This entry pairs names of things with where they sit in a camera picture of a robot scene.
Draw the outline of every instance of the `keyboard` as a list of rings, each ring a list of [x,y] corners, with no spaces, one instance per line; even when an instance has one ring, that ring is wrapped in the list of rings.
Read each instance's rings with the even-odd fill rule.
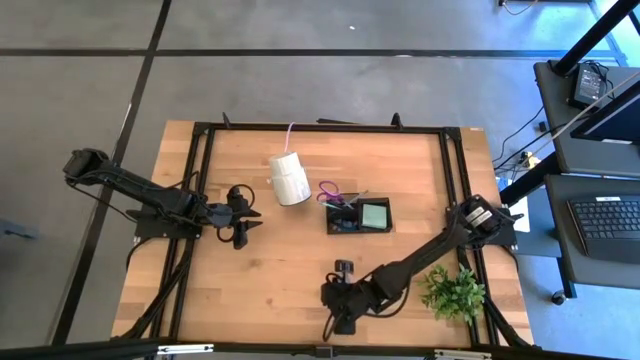
[[[640,195],[567,201],[587,256],[640,263]]]

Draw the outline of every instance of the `gray floor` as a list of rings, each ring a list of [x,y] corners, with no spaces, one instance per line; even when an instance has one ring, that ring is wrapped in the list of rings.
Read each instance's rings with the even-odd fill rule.
[[[160,2],[0,0],[0,7],[0,47],[146,47]],[[181,0],[174,1],[160,47],[567,49],[594,21],[584,4],[540,4],[512,17],[493,0]],[[637,34],[621,26],[616,39],[633,64]],[[409,125],[484,127],[497,156],[502,139],[541,106],[534,62],[156,59],[123,165],[149,176],[167,119],[219,121],[222,111],[243,122],[325,117],[367,124],[388,123],[397,111]],[[72,149],[112,151],[140,65],[139,58],[0,58],[0,217],[42,234],[0,240],[2,348],[48,341],[93,205],[65,188],[61,168]],[[533,136],[527,128],[507,152]],[[114,202],[135,207],[121,197]],[[71,341],[108,338],[131,237],[132,226],[110,213]],[[640,301],[640,291],[581,286],[578,299],[554,307],[547,297],[560,288],[555,262],[521,258],[521,269],[537,344],[640,357],[640,312],[629,305]]]

